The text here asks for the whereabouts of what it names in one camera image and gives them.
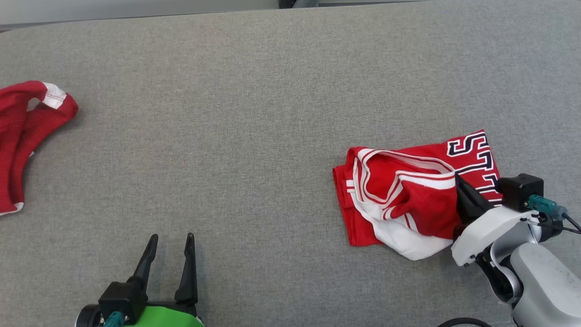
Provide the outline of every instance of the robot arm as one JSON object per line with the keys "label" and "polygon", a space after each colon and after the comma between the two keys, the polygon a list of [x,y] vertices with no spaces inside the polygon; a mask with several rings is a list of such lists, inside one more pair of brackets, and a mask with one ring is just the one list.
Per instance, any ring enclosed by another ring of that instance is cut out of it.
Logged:
{"label": "robot arm", "polygon": [[[564,207],[542,197],[543,180],[527,174],[500,179],[503,205],[490,208],[457,179],[464,226],[452,245],[456,263],[482,269],[496,296],[511,305],[519,327],[581,326],[581,280],[539,245],[562,230],[581,230],[563,227],[562,218],[570,217]],[[476,219],[467,215],[479,210],[483,214]]]}

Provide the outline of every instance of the gray fabric surface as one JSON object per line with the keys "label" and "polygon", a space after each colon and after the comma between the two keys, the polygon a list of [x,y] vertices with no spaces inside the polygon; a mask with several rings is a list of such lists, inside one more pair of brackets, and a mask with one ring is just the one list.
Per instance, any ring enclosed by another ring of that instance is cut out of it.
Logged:
{"label": "gray fabric surface", "polygon": [[[581,3],[442,0],[77,22],[0,34],[0,87],[39,79],[77,118],[0,218],[0,325],[69,326],[126,279],[179,284],[196,235],[208,326],[512,326],[450,250],[350,247],[331,169],[355,145],[486,129],[500,172],[581,216]],[[549,241],[581,275],[581,238]]]}

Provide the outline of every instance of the red fabric with white trim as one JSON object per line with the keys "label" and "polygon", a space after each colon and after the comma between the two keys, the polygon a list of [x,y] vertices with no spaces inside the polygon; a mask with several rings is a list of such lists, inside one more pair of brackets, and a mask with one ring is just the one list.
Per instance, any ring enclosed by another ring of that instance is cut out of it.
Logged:
{"label": "red fabric with white trim", "polygon": [[349,149],[345,165],[333,170],[349,243],[385,243],[412,260],[450,245],[460,223],[455,172],[489,201],[501,200],[483,130],[401,150]]}
{"label": "red fabric with white trim", "polygon": [[[27,111],[33,98],[41,103]],[[0,215],[22,209],[22,172],[28,158],[77,111],[73,97],[54,84],[27,81],[0,90]]]}

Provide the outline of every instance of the red cloth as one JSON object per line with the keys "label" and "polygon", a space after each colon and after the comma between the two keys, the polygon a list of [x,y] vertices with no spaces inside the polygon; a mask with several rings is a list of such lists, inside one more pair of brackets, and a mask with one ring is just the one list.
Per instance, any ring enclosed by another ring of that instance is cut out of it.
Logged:
{"label": "red cloth", "polygon": [[[391,153],[377,151],[351,148],[345,165],[333,169],[337,198],[352,246],[390,245],[376,237],[376,233],[384,231],[374,230],[369,221],[369,216],[377,219],[376,210],[382,211],[382,219],[394,219],[424,236],[451,239],[454,227],[460,224],[455,182],[450,187],[454,171],[487,200],[500,204],[501,195],[494,190],[498,169],[484,130],[443,143],[387,151]],[[445,164],[452,168],[452,174]],[[359,206],[365,202],[376,206],[358,210],[353,203],[354,193],[360,197]],[[388,196],[393,196],[389,205]]]}
{"label": "red cloth", "polygon": [[[27,111],[33,98],[41,103]],[[0,215],[22,208],[22,172],[28,158],[77,110],[73,97],[54,84],[27,81],[0,90]]]}

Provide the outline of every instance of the teal connector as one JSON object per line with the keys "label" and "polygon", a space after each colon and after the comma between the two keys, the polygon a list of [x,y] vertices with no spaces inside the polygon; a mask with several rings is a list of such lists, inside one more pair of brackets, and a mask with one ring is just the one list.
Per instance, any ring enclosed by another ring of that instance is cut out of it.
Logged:
{"label": "teal connector", "polygon": [[525,205],[531,210],[542,212],[559,221],[563,221],[565,219],[563,214],[567,213],[567,208],[562,205],[557,205],[555,201],[537,195],[530,196],[529,201]]}
{"label": "teal connector", "polygon": [[111,313],[103,327],[123,327],[125,324],[125,319],[123,319],[123,314],[119,311]]}

